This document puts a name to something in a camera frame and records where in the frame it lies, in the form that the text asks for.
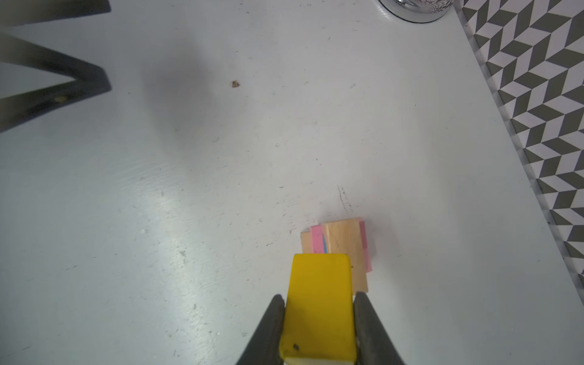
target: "chrome base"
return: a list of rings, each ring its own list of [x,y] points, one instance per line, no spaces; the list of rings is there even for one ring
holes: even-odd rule
[[[411,0],[379,0],[381,4],[393,15],[412,23],[430,23],[441,18],[450,6],[438,12],[429,13]]]

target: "white table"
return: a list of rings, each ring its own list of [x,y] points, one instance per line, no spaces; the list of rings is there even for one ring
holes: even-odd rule
[[[453,11],[112,8],[12,30],[113,91],[0,135],[0,363],[233,364],[300,232],[357,216],[408,365],[581,363],[582,303]]]

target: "yellow block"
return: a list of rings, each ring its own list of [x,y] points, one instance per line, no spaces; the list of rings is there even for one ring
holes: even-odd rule
[[[355,363],[353,290],[347,255],[294,255],[280,357],[289,365]]]

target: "shiny metal object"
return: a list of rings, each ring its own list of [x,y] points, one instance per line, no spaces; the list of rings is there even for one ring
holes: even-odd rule
[[[441,18],[453,0],[379,0],[393,15],[412,23],[429,23]]]

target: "gray and white pattern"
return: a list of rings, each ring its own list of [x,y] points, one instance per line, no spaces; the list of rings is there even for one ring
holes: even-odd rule
[[[584,1],[454,7],[584,301]]]

